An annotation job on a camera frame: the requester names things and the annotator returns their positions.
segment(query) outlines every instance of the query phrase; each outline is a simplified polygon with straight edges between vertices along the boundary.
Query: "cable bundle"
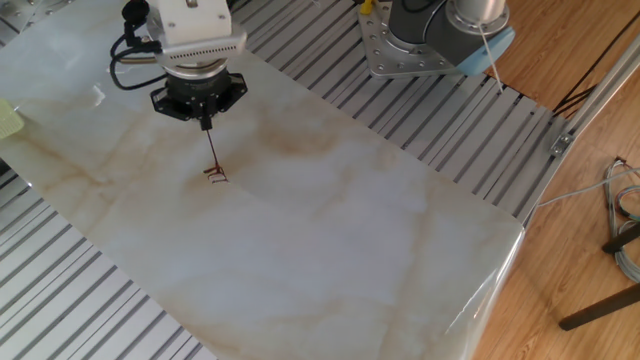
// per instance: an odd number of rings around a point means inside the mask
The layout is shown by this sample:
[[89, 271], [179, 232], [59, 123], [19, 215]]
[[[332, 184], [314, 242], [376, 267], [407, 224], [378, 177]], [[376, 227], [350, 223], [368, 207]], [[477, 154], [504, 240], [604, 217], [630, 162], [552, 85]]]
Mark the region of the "cable bundle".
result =
[[[607, 179], [611, 179], [613, 176], [613, 171], [615, 170], [616, 167], [618, 166], [624, 166], [627, 168], [630, 168], [629, 165], [625, 164], [624, 162], [620, 161], [620, 160], [616, 160], [607, 170], [607, 174], [606, 174], [606, 178]], [[620, 206], [620, 200], [622, 200], [622, 198], [627, 195], [630, 194], [632, 192], [640, 192], [640, 186], [630, 186], [624, 190], [622, 190], [620, 193], [618, 193], [618, 195], [615, 197], [613, 197], [613, 194], [611, 192], [611, 182], [608, 181], [605, 183], [604, 186], [604, 191], [605, 191], [605, 195], [607, 197], [607, 205], [608, 205], [608, 209], [609, 209], [609, 228], [611, 229], [611, 238], [614, 238], [616, 236], [618, 236], [618, 234], [622, 233], [623, 231], [627, 230], [631, 225], [634, 225], [636, 222], [640, 221], [640, 217], [636, 216], [636, 215], [632, 215], [629, 212], [627, 212], [626, 210], [622, 211], [622, 207]], [[625, 222], [624, 224], [622, 224], [622, 226], [620, 226], [620, 228], [618, 228], [618, 225], [616, 224], [616, 204], [618, 205], [618, 209], [620, 209], [621, 213], [624, 215], [625, 212], [628, 215], [628, 218], [630, 218], [631, 220]], [[631, 280], [635, 281], [636, 283], [640, 283], [640, 267], [633, 262], [633, 260], [631, 260], [631, 258], [629, 258], [629, 255], [627, 255], [627, 252], [624, 249], [624, 246], [620, 249], [620, 251], [616, 252], [614, 255], [615, 259], [616, 259], [616, 263], [618, 264], [618, 266], [620, 267], [620, 270], [622, 270], [622, 272]]]

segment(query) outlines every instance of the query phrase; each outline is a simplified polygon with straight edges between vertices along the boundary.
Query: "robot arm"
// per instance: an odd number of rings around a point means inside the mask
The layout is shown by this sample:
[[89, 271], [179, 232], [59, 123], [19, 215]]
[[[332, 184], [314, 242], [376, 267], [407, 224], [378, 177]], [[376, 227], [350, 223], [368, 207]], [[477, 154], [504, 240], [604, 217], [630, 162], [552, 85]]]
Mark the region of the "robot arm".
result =
[[[246, 93], [242, 75], [227, 71], [227, 59], [242, 53], [247, 34], [231, 22], [225, 0], [131, 0], [122, 14], [125, 35], [111, 51], [111, 75], [123, 90], [140, 88], [119, 84], [115, 64], [136, 59], [123, 54], [152, 53], [165, 75], [140, 85], [166, 78], [164, 87], [151, 92], [157, 112], [197, 120], [202, 130], [209, 130], [211, 119]], [[149, 37], [135, 36], [145, 24]], [[116, 53], [124, 40], [130, 48]]]
[[477, 75], [490, 66], [483, 35], [495, 59], [515, 38], [505, 0], [379, 0], [359, 20], [376, 77]]

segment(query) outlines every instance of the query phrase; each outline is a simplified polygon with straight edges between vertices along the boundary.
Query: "gray cable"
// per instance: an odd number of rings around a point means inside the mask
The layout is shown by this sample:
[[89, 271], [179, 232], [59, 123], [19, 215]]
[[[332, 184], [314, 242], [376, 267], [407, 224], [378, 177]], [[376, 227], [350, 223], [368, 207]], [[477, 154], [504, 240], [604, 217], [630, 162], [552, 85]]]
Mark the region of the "gray cable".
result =
[[[624, 224], [622, 224], [620, 228], [618, 228], [618, 225], [616, 224], [616, 207], [614, 203], [614, 195], [611, 192], [611, 180], [617, 177], [620, 177], [622, 175], [628, 174], [630, 172], [636, 171], [636, 169], [631, 169], [631, 170], [622, 172], [618, 175], [612, 176], [615, 168], [621, 165], [623, 165], [623, 162], [620, 160], [616, 160], [613, 164], [611, 164], [609, 169], [607, 169], [605, 180], [608, 180], [608, 181], [605, 183], [605, 187], [604, 187], [605, 195], [607, 197], [607, 207], [609, 209], [609, 228], [611, 229], [612, 239], [616, 237], [618, 234], [622, 233], [624, 230], [626, 230], [630, 225], [633, 225], [636, 223], [633, 220], [629, 220]], [[636, 283], [640, 283], [640, 267], [638, 267], [638, 265], [636, 265], [633, 262], [633, 260], [629, 258], [629, 255], [627, 255], [627, 252], [625, 251], [624, 246], [620, 249], [620, 251], [614, 254], [614, 257], [616, 259], [616, 263], [620, 267], [620, 270], [622, 270], [622, 272], [632, 281]]]
[[638, 171], [640, 171], [640, 168], [633, 168], [633, 169], [629, 169], [627, 171], [623, 171], [620, 174], [616, 174], [616, 175], [614, 175], [612, 177], [606, 178], [606, 179], [600, 181], [597, 184], [593, 184], [593, 185], [591, 185], [589, 187], [586, 187], [584, 189], [576, 190], [576, 191], [570, 192], [568, 194], [560, 195], [560, 196], [558, 196], [556, 198], [553, 198], [553, 199], [551, 199], [549, 201], [545, 201], [545, 202], [543, 202], [541, 204], [538, 204], [538, 207], [547, 206], [547, 205], [549, 205], [551, 203], [554, 203], [554, 202], [556, 202], [558, 200], [562, 200], [562, 199], [568, 198], [570, 196], [579, 195], [579, 194], [585, 193], [587, 191], [591, 191], [591, 190], [597, 189], [600, 185], [608, 184], [611, 181], [613, 181], [613, 180], [615, 180], [615, 179], [617, 179], [617, 178], [619, 178], [621, 176], [624, 176], [624, 175], [627, 175], [627, 174], [631, 174], [633, 172], [638, 172]]

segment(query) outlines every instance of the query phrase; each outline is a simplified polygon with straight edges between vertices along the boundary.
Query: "white cable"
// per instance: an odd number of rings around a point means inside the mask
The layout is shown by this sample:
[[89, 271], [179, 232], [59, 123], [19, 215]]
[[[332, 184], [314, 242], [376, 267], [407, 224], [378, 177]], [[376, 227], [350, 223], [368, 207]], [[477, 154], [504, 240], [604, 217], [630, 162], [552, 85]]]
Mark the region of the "white cable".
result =
[[614, 176], [612, 176], [610, 178], [604, 179], [604, 180], [600, 181], [597, 184], [593, 184], [593, 185], [591, 185], [589, 187], [586, 187], [584, 189], [576, 190], [576, 191], [570, 192], [568, 194], [560, 195], [560, 196], [558, 196], [556, 198], [553, 198], [553, 199], [551, 199], [549, 201], [545, 201], [545, 202], [543, 202], [541, 204], [538, 204], [538, 207], [547, 206], [547, 205], [549, 205], [551, 203], [554, 203], [554, 202], [556, 202], [558, 200], [561, 200], [561, 199], [564, 199], [564, 198], [568, 198], [570, 196], [582, 194], [582, 193], [585, 193], [587, 191], [591, 191], [593, 189], [597, 189], [599, 186], [604, 185], [604, 184], [608, 184], [612, 180], [615, 180], [615, 179], [617, 179], [617, 178], [619, 178], [621, 176], [624, 176], [624, 175], [627, 175], [627, 174], [630, 174], [630, 173], [633, 173], [633, 172], [638, 172], [638, 171], [640, 171], [640, 168], [633, 168], [633, 169], [629, 169], [627, 171], [623, 171], [620, 174], [617, 174], [617, 175], [614, 175]]
[[480, 30], [480, 35], [482, 35], [482, 41], [484, 41], [484, 47], [487, 49], [487, 55], [489, 55], [489, 61], [491, 61], [491, 67], [493, 68], [493, 72], [496, 74], [498, 89], [500, 89], [500, 93], [502, 94], [504, 92], [502, 90], [502, 81], [500, 81], [500, 74], [498, 74], [498, 68], [496, 68], [496, 62], [495, 60], [493, 60], [493, 55], [491, 55], [491, 49], [489, 49], [489, 43], [487, 42], [487, 37], [484, 35], [484, 31], [482, 30], [482, 24], [478, 24], [478, 29]]

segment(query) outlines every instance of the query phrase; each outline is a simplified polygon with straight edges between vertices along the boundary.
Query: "slotted metal table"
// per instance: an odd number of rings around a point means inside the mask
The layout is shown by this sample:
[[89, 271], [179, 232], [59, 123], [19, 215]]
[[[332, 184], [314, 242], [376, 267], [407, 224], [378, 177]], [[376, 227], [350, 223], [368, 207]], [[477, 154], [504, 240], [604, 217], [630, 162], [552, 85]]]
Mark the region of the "slotted metal table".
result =
[[[0, 0], [0, 47], [71, 2]], [[240, 0], [232, 13], [250, 51], [529, 222], [565, 119], [485, 75], [372, 78], [351, 0]], [[13, 171], [0, 177], [0, 358], [215, 359]]]

